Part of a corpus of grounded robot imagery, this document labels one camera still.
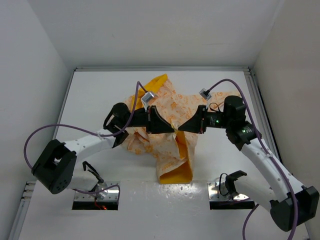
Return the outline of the orange patterned yellow-lined jacket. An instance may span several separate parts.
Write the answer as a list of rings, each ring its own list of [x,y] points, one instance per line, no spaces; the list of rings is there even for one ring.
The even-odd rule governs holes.
[[[187,184],[193,179],[195,148],[198,135],[177,128],[189,120],[199,105],[207,101],[198,94],[176,92],[166,74],[157,76],[145,86],[156,94],[150,102],[174,129],[173,133],[149,134],[144,127],[128,128],[122,147],[136,155],[151,154],[156,159],[156,174],[160,184]]]

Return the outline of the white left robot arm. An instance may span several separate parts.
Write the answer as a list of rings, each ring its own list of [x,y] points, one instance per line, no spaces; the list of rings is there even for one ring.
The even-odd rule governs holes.
[[[33,165],[31,173],[52,194],[65,189],[97,194],[104,180],[86,161],[90,156],[121,145],[128,137],[127,128],[143,127],[149,134],[168,134],[175,130],[160,116],[155,106],[131,112],[125,103],[115,104],[103,128],[79,139],[51,140]]]

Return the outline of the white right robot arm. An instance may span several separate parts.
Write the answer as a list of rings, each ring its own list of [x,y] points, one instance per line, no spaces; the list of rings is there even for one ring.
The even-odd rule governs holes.
[[[223,111],[209,111],[199,105],[194,116],[178,129],[203,134],[207,128],[225,129],[228,140],[245,155],[266,179],[269,186],[259,186],[246,172],[238,170],[226,176],[224,184],[230,195],[244,194],[266,209],[284,232],[291,231],[316,215],[320,194],[314,186],[306,187],[275,157],[260,132],[246,120],[246,106],[239,96],[225,98]]]

